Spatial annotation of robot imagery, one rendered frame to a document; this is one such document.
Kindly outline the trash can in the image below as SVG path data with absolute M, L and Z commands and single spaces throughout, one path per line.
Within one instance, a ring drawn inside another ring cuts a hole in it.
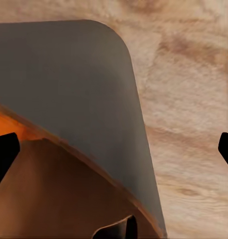
M 131 55 L 93 20 L 0 23 L 0 113 L 20 140 L 0 182 L 0 239 L 93 239 L 131 216 L 168 239 Z

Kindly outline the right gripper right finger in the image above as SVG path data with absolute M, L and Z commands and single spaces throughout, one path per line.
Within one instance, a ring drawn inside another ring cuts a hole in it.
M 219 141 L 218 150 L 228 163 L 228 133 L 223 132 Z

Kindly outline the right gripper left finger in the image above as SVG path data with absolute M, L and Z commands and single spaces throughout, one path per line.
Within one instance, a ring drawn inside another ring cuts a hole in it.
M 15 132 L 0 136 L 0 182 L 20 151 Z

